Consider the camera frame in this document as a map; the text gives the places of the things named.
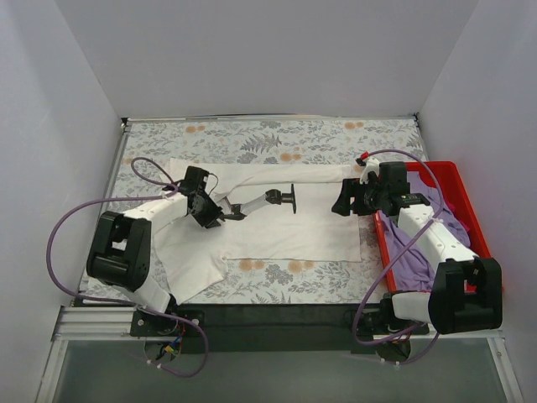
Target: white cloth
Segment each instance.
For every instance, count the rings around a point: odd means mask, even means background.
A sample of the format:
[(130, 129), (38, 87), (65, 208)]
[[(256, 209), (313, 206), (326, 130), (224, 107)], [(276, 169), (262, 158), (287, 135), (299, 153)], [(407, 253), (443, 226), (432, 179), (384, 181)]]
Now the white cloth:
[[(159, 231), (154, 247), (178, 303), (223, 280), (226, 259), (360, 261), (357, 219), (331, 212), (341, 181), (352, 176), (350, 165), (192, 164), (172, 159), (169, 172), (174, 180), (184, 177), (188, 165), (218, 176), (211, 194), (215, 201), (227, 196), (231, 203), (245, 203), (269, 189), (287, 193), (294, 183), (297, 213), (288, 204), (271, 205), (219, 228), (202, 228), (188, 216)], [(207, 189), (214, 183), (209, 181)]]

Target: black metal bar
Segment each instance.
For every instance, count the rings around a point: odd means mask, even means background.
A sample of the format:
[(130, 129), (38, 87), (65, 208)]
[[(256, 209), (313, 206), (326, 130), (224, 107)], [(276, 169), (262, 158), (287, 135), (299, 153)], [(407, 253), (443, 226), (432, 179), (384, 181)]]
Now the black metal bar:
[[(352, 319), (357, 308), (357, 304), (184, 304), (176, 314), (199, 321), (212, 352), (351, 350), (374, 353), (374, 348), (360, 346), (352, 336)], [(361, 338), (388, 334), (384, 322), (376, 317), (378, 313), (378, 304), (368, 304), (360, 326)], [(154, 324), (154, 317), (136, 311), (130, 334), (162, 336)], [(203, 352), (201, 338), (193, 329), (187, 328), (182, 352)]]

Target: white cable tie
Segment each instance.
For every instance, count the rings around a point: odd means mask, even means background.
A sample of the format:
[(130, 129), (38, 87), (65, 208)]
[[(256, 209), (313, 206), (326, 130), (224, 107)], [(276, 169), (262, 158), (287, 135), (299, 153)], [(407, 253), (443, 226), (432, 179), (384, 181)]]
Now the white cable tie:
[(429, 220), (431, 220), (432, 222), (438, 222), (440, 224), (443, 224), (444, 223), (444, 220), (441, 219), (441, 218), (438, 218), (438, 217), (434, 217), (434, 213), (432, 213), (430, 216), (429, 216)]

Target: gray floor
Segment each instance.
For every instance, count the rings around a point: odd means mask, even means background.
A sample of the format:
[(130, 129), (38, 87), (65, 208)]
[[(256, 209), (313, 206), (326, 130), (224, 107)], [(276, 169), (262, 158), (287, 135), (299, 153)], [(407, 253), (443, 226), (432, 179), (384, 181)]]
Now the gray floor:
[[(418, 351), (428, 341), (412, 342)], [(213, 353), (193, 379), (148, 367), (142, 342), (70, 342), (56, 403), (503, 402), (487, 339), (444, 339), (396, 369), (347, 352)], [(193, 369), (199, 356), (176, 360)]]

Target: floral tablecloth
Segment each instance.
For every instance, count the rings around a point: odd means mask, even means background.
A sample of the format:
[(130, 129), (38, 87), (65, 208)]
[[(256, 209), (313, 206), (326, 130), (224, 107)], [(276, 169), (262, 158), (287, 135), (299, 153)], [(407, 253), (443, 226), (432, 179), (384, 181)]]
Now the floral tablecloth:
[[(354, 164), (364, 151), (403, 149), (425, 158), (422, 139), (413, 119), (391, 120), (211, 120), (133, 123), (117, 173), (113, 196), (149, 196), (158, 188), (141, 181), (130, 170), (133, 157), (147, 156), (165, 165), (170, 157), (202, 163), (226, 164)], [(380, 160), (403, 160), (381, 154)], [(360, 168), (355, 165), (357, 174)], [(124, 211), (139, 203), (113, 203)], [(359, 302), (382, 269), (371, 217), (357, 219), (362, 262), (296, 260), (229, 260), (224, 281), (214, 284), (190, 303), (345, 303)], [(154, 251), (155, 279), (166, 289), (166, 273)], [(123, 297), (98, 280), (85, 278), (88, 295)], [(380, 285), (371, 298), (386, 291)]]

